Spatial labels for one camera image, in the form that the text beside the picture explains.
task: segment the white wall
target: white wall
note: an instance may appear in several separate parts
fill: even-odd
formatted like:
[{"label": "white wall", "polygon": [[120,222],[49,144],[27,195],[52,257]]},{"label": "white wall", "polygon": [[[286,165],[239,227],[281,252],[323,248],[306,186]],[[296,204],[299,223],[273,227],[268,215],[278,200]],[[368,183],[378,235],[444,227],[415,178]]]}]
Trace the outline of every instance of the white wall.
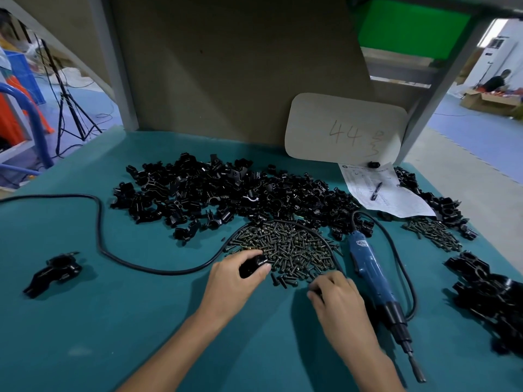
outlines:
[{"label": "white wall", "polygon": [[500,35],[508,36],[517,41],[516,46],[508,55],[498,74],[509,68],[512,74],[508,77],[511,89],[523,88],[523,22],[519,19],[509,19]]}]

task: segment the person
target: person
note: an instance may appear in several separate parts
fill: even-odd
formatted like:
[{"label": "person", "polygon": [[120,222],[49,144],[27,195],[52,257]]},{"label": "person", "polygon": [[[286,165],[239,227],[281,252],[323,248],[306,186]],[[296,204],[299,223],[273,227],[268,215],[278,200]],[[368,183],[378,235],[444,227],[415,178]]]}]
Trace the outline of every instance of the person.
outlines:
[{"label": "person", "polygon": [[[176,390],[196,359],[270,272],[271,265],[264,264],[248,278],[239,276],[239,266],[262,253],[244,250],[214,263],[199,308],[118,392]],[[323,300],[312,291],[317,289],[321,290]],[[361,391],[405,392],[394,364],[380,349],[363,299],[352,280],[340,271],[321,275],[310,284],[307,296],[327,340]]]},{"label": "person", "polygon": [[492,92],[495,90],[506,91],[508,87],[505,86],[505,79],[510,75],[510,69],[503,70],[500,76],[490,78],[486,83],[478,87],[478,92]]}]

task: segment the blue electric screwdriver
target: blue electric screwdriver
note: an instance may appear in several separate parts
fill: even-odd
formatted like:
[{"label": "blue electric screwdriver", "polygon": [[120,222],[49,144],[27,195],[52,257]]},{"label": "blue electric screwdriver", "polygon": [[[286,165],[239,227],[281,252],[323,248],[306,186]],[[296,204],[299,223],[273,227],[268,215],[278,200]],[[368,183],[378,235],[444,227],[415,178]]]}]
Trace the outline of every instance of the blue electric screwdriver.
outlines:
[{"label": "blue electric screwdriver", "polygon": [[[400,303],[398,303],[396,297],[392,293],[389,282],[383,275],[380,264],[376,260],[369,243],[367,243],[367,238],[356,229],[354,216],[357,213],[373,220],[374,223],[383,231],[391,245],[394,257],[400,266],[403,275],[405,275],[405,280],[407,281],[412,293],[413,309],[407,314],[407,316],[403,315],[403,310],[401,309]],[[409,356],[409,362],[412,366],[412,371],[414,372],[416,381],[426,382],[427,380],[425,379],[425,376],[414,359],[411,346],[412,338],[409,330],[407,329],[407,321],[412,319],[416,309],[416,293],[410,278],[407,275],[405,268],[403,267],[394,242],[392,241],[392,238],[390,237],[387,230],[374,217],[368,215],[365,212],[362,212],[361,210],[353,212],[350,215],[350,221],[352,230],[354,232],[349,234],[348,240],[350,245],[350,256],[354,262],[355,271],[358,276],[362,277],[369,286],[372,295],[372,301],[380,315],[380,319],[385,324],[387,329],[390,330],[394,340],[396,341],[396,344],[400,345],[403,351]]]}]

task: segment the cardboard box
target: cardboard box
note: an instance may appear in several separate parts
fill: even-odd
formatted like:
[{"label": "cardboard box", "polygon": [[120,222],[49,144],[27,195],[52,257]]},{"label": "cardboard box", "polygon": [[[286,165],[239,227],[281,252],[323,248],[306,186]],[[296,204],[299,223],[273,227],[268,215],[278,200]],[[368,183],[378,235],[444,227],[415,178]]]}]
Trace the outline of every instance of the cardboard box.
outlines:
[{"label": "cardboard box", "polygon": [[496,96],[481,93],[473,89],[465,91],[460,105],[466,109],[482,111],[484,113],[511,116],[516,107],[521,104],[520,96]]}]

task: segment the tripod stand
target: tripod stand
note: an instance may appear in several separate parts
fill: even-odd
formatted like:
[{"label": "tripod stand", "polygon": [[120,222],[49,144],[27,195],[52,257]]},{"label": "tripod stand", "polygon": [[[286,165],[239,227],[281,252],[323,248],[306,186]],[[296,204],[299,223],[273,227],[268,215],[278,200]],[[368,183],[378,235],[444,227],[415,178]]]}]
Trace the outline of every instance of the tripod stand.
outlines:
[{"label": "tripod stand", "polygon": [[[73,98],[73,96],[69,93],[69,91],[66,90],[65,85],[62,82],[62,78],[60,77],[60,74],[58,73],[58,69],[56,68],[56,65],[54,63],[54,60],[51,56],[51,52],[49,51],[49,48],[44,40],[42,40],[42,46],[45,50],[45,53],[47,54],[47,58],[49,59],[49,64],[51,66],[51,69],[54,72],[54,75],[56,75],[56,79],[58,80],[58,84],[60,85],[60,104],[59,104],[59,116],[58,116],[58,137],[56,141],[56,155],[60,156],[60,141],[62,138],[62,134],[64,132],[69,133],[70,135],[73,135],[82,142],[87,141],[87,138],[91,134],[91,132],[96,129],[100,133],[102,133],[102,130],[98,127],[96,122],[93,121],[91,117],[88,116],[88,114],[80,107],[80,105],[76,102],[76,100]],[[71,131],[68,131],[65,129],[65,119],[63,115],[64,111],[64,102],[67,104],[69,111],[71,113],[71,116],[73,117],[74,124],[76,125],[76,129],[78,130],[78,135],[75,133],[72,133]],[[81,116],[78,117],[78,114],[76,113],[76,110],[78,112],[82,113],[88,121],[92,124],[92,127],[86,132],[84,129],[82,123],[80,122]]]}]

